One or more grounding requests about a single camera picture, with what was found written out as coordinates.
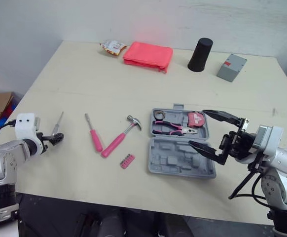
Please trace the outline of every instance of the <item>floor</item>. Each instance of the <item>floor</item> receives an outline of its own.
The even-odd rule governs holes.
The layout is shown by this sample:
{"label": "floor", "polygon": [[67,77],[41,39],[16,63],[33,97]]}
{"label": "floor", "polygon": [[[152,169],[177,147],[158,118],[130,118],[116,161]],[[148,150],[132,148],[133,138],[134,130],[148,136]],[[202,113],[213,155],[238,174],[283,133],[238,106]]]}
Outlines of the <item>floor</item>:
{"label": "floor", "polygon": [[[100,218],[114,206],[18,194],[20,215],[31,227],[29,237],[72,237],[80,214],[96,213]],[[128,237],[147,237],[143,233],[153,222],[151,211],[127,210],[133,233]],[[272,237],[272,226],[183,217],[195,237]]]}

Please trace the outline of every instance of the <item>white wall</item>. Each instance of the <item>white wall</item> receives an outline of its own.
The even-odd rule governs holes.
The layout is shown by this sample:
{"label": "white wall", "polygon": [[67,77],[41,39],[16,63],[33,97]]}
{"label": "white wall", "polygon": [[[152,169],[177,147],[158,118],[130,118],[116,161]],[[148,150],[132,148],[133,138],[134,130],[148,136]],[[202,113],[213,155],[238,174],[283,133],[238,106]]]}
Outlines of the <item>white wall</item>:
{"label": "white wall", "polygon": [[0,0],[0,91],[24,94],[61,40],[193,49],[201,37],[276,56],[287,75],[287,0]]}

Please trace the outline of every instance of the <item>hammer head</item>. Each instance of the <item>hammer head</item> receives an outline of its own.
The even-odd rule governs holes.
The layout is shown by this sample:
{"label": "hammer head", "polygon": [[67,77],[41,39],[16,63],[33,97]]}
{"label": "hammer head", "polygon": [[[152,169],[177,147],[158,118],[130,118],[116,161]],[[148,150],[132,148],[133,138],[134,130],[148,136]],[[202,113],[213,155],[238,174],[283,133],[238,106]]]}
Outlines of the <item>hammer head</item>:
{"label": "hammer head", "polygon": [[142,125],[137,118],[133,118],[131,115],[128,115],[127,120],[129,120],[134,126],[138,126],[139,130],[142,129]]}

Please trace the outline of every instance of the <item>pink pouch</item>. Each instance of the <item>pink pouch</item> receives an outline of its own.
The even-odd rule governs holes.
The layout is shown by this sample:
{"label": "pink pouch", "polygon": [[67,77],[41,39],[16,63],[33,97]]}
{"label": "pink pouch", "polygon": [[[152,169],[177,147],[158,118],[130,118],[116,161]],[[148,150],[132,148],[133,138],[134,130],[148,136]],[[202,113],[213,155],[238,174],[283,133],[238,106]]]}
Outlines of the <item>pink pouch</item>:
{"label": "pink pouch", "polygon": [[173,50],[168,47],[133,42],[123,58],[125,64],[157,68],[166,73],[172,54]]}

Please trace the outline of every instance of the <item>pliers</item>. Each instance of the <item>pliers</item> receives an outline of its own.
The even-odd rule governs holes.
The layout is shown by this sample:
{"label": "pliers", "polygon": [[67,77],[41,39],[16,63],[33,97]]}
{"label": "pliers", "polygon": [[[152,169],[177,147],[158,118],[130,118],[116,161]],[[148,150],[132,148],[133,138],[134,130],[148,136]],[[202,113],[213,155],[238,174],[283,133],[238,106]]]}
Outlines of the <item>pliers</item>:
{"label": "pliers", "polygon": [[171,123],[171,122],[167,122],[167,121],[153,121],[152,124],[160,125],[160,126],[167,126],[167,127],[176,129],[176,130],[170,131],[170,132],[153,130],[152,133],[154,133],[154,134],[182,136],[184,134],[196,134],[197,133],[197,130],[189,128],[189,127],[183,127],[182,124],[180,124],[180,123]]}

